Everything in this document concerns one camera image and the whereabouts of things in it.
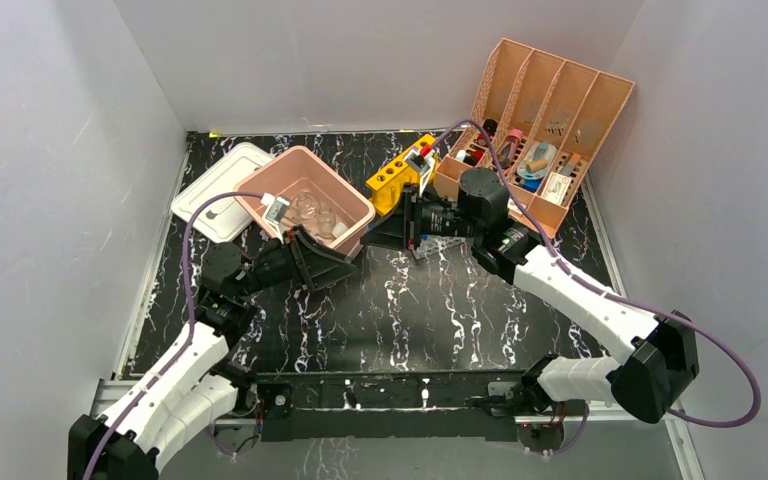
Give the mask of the clear glass bottle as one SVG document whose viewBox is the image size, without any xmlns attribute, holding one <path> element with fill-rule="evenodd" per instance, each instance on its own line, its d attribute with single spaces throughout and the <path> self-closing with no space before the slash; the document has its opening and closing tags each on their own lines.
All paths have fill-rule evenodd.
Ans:
<svg viewBox="0 0 768 480">
<path fill-rule="evenodd" d="M 330 206 L 321 206 L 315 216 L 317 234 L 324 239 L 334 239 L 336 215 Z"/>
</svg>

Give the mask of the white bin lid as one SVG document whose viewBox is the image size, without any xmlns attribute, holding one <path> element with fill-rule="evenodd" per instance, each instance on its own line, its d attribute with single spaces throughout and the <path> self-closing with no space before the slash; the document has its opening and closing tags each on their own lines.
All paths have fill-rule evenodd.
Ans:
<svg viewBox="0 0 768 480">
<path fill-rule="evenodd" d="M 207 200 L 233 191 L 239 182 L 273 159 L 273 155 L 249 142 L 233 147 L 173 199 L 171 212 L 188 222 L 195 210 Z M 222 243 L 234 240 L 251 222 L 251 215 L 236 198 L 225 198 L 205 209 L 193 229 L 214 243 Z"/>
</svg>

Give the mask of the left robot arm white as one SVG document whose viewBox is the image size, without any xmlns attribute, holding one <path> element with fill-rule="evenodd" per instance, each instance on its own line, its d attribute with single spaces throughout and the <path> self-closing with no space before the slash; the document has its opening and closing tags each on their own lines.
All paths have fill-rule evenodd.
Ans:
<svg viewBox="0 0 768 480">
<path fill-rule="evenodd" d="M 354 275 L 352 260 L 294 227 L 248 258 L 240 246 L 210 246 L 189 321 L 155 365 L 102 413 L 68 435 L 70 479 L 157 479 L 169 461 L 221 416 L 254 411 L 251 373 L 227 358 L 256 312 L 247 297 L 285 282 L 317 291 Z"/>
</svg>

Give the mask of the pink plastic bin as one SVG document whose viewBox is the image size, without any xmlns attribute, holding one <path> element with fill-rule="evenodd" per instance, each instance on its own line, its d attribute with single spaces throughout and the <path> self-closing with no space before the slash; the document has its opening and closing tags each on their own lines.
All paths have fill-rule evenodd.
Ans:
<svg viewBox="0 0 768 480">
<path fill-rule="evenodd" d="M 275 237 L 265 219 L 269 196 L 283 197 L 289 207 L 281 219 L 283 231 L 303 226 L 318 241 L 350 258 L 361 249 L 360 238 L 375 216 L 372 203 L 347 180 L 303 146 L 292 147 L 236 184 L 238 191 L 261 193 L 258 200 L 238 197 L 266 233 Z"/>
</svg>

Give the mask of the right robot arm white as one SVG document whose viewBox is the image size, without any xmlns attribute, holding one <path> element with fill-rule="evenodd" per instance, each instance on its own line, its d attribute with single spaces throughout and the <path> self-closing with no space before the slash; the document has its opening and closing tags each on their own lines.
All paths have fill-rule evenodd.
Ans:
<svg viewBox="0 0 768 480">
<path fill-rule="evenodd" d="M 469 239 L 473 258 L 488 273 L 547 302 L 607 351 L 589 359 L 547 355 L 518 386 L 476 399 L 474 406 L 547 414 L 571 400 L 601 401 L 640 421 L 659 422 L 699 373 L 694 331 L 611 301 L 604 286 L 581 285 L 580 271 L 552 256 L 536 231 L 511 216 L 514 204 L 494 171 L 470 168 L 460 176 L 454 202 L 405 185 L 399 204 L 361 242 L 413 250 L 427 236 Z"/>
</svg>

